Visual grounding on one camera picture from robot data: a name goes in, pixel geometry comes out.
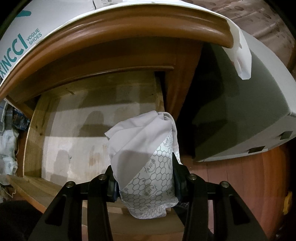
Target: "folded fabric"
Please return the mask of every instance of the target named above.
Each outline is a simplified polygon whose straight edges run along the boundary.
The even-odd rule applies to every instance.
[[[119,122],[105,133],[120,196],[140,219],[166,215],[175,197],[172,153],[179,163],[176,125],[169,113],[151,111]]]

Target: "bolt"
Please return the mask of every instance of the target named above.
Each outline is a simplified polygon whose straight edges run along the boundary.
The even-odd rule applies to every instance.
[[[188,178],[189,178],[190,180],[196,180],[196,179],[197,179],[197,175],[195,175],[194,173],[190,173],[190,174],[188,175]]]
[[[227,181],[222,181],[220,182],[220,185],[224,188],[228,188],[229,187],[229,183]]]
[[[74,186],[74,184],[75,184],[75,182],[73,182],[73,181],[69,181],[69,182],[66,183],[66,187],[67,187],[67,188],[71,188],[71,187]]]
[[[100,175],[98,176],[98,178],[99,178],[101,181],[103,181],[103,180],[105,180],[105,179],[107,178],[107,175],[106,175],[106,174],[100,174]]]

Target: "brown fabric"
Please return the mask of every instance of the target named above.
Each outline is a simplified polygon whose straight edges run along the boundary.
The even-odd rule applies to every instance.
[[[234,21],[242,30],[270,48],[287,66],[295,39],[282,21],[264,0],[185,0]]]

